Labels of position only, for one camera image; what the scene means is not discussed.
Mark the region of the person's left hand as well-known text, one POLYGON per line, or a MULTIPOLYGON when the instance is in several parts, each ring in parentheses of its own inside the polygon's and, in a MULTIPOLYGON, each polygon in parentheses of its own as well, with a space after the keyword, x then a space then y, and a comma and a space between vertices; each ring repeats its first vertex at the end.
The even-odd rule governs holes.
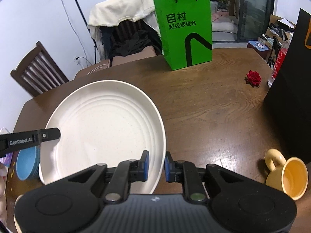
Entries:
POLYGON ((1 222, 4 226, 7 225, 7 210, 6 210, 6 197, 5 197, 5 181, 4 178, 7 176, 7 169, 5 165, 1 163, 0 168, 0 216, 1 222))

